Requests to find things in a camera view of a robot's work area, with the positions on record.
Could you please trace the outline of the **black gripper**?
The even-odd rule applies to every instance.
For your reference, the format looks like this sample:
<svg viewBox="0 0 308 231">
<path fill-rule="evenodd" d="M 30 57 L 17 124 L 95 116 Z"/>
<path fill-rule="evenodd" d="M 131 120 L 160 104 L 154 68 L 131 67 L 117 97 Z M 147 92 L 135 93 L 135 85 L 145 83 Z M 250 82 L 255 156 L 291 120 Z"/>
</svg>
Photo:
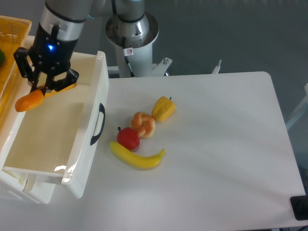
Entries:
<svg viewBox="0 0 308 231">
<path fill-rule="evenodd" d="M 51 34 L 37 30 L 33 45 L 29 49 L 20 47 L 13 54 L 21 76 L 31 86 L 30 92 L 37 89 L 41 73 L 47 75 L 43 94 L 60 91 L 78 80 L 79 73 L 70 62 L 77 41 L 62 41 L 57 35 L 58 30 Z"/>
</svg>

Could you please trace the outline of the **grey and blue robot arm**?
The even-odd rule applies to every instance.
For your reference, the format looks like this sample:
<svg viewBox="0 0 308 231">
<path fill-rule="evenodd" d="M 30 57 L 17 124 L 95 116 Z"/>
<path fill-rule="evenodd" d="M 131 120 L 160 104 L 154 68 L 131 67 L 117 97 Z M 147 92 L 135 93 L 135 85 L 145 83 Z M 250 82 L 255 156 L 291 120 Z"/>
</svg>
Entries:
<svg viewBox="0 0 308 231">
<path fill-rule="evenodd" d="M 46 92 L 60 91 L 75 84 L 79 73 L 71 68 L 71 57 L 88 16 L 98 16 L 107 7 L 126 23 L 134 23 L 145 15 L 142 0 L 47 0 L 33 45 L 18 48 L 13 54 L 19 72 L 31 91 L 38 89 L 41 73 L 47 75 Z"/>
</svg>

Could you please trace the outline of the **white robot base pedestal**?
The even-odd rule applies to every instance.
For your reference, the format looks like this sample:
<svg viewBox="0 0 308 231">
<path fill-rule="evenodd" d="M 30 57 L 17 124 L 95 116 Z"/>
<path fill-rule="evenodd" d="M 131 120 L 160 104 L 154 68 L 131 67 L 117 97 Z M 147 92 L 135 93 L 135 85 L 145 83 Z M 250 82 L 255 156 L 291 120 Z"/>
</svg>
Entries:
<svg viewBox="0 0 308 231">
<path fill-rule="evenodd" d="M 115 48 L 120 78 L 161 77 L 167 73 L 171 58 L 164 57 L 160 63 L 153 63 L 153 43 L 158 34 L 158 22 L 148 12 L 133 23 L 117 15 L 108 20 L 106 35 Z"/>
</svg>

